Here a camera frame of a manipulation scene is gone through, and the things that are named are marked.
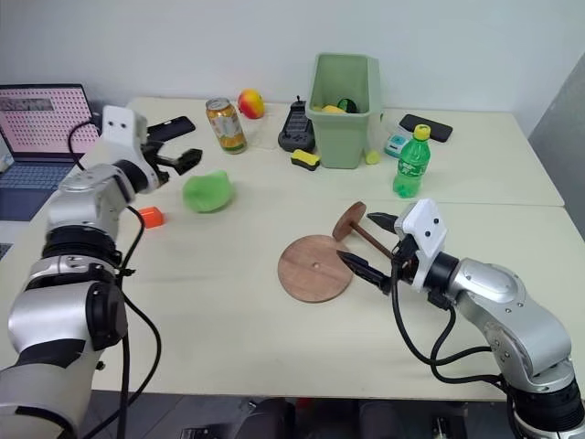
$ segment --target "orange block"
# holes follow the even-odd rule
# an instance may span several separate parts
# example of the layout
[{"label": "orange block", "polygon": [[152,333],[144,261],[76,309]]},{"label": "orange block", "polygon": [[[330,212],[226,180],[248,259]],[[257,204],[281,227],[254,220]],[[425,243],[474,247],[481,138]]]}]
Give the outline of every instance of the orange block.
[{"label": "orange block", "polygon": [[151,208],[144,208],[138,210],[140,216],[143,217],[144,226],[147,229],[158,227],[165,224],[165,216],[158,208],[152,206]]}]

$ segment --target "round wooden board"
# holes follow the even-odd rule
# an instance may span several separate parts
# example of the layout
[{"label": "round wooden board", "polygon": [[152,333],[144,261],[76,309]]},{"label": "round wooden board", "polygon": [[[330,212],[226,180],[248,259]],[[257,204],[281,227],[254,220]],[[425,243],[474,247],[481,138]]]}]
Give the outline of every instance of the round wooden board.
[{"label": "round wooden board", "polygon": [[336,251],[347,247],[330,236],[310,235],[289,245],[278,261],[278,278],[288,294],[309,303],[338,297],[353,273]]},{"label": "round wooden board", "polygon": [[366,213],[366,205],[361,201],[354,203],[348,210],[344,212],[341,218],[337,221],[335,227],[333,227],[333,237],[342,241],[349,233],[351,233],[351,223],[357,224]]}]

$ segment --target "red yellow apple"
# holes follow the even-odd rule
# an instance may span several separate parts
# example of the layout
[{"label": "red yellow apple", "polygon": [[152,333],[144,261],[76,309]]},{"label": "red yellow apple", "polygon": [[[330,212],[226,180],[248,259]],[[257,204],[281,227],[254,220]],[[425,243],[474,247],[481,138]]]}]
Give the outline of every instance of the red yellow apple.
[{"label": "red yellow apple", "polygon": [[245,89],[239,94],[238,108],[250,119],[260,119],[264,115],[264,101],[254,89]]}]

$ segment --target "smartphone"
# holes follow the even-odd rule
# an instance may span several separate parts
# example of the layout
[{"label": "smartphone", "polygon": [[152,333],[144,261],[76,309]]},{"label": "smartphone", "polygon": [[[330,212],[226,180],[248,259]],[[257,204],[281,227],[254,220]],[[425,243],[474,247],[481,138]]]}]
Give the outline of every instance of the smartphone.
[{"label": "smartphone", "polygon": [[179,135],[195,131],[195,126],[186,116],[179,116],[170,121],[148,127],[148,140],[166,142]]},{"label": "smartphone", "polygon": [[402,128],[409,130],[411,133],[414,132],[414,127],[421,123],[428,125],[431,128],[431,139],[436,140],[437,142],[447,142],[447,139],[453,131],[452,126],[430,121],[429,119],[423,119],[414,114],[407,114],[399,122]]}]

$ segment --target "plastic bottle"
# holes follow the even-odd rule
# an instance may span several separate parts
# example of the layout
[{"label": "plastic bottle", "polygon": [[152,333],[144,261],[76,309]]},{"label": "plastic bottle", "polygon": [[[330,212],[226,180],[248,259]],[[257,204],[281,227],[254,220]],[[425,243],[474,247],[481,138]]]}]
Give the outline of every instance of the plastic bottle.
[{"label": "plastic bottle", "polygon": [[431,160],[431,150],[427,142],[430,136],[431,128],[428,125],[417,125],[412,139],[400,152],[399,170],[392,186],[401,198],[414,197],[419,192],[420,181]]}]

